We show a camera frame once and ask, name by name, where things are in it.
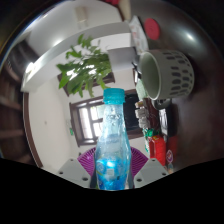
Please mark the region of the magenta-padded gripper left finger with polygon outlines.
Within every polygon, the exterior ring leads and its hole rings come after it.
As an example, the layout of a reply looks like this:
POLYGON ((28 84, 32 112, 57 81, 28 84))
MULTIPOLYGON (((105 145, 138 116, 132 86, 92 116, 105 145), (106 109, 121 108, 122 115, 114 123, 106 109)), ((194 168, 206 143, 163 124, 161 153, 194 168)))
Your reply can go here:
POLYGON ((95 189, 97 179, 94 152, 95 149, 91 148, 77 158, 69 158, 57 175, 83 188, 95 189))

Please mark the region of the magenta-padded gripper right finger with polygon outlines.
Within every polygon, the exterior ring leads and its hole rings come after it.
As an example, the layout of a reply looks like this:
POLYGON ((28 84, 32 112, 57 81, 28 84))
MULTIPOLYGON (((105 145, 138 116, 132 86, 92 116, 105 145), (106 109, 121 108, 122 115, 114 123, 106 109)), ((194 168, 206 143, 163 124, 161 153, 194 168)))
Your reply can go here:
POLYGON ((168 171, 153 158, 147 158, 141 151, 131 148, 132 158, 128 176, 130 189, 140 188, 168 175, 168 171))

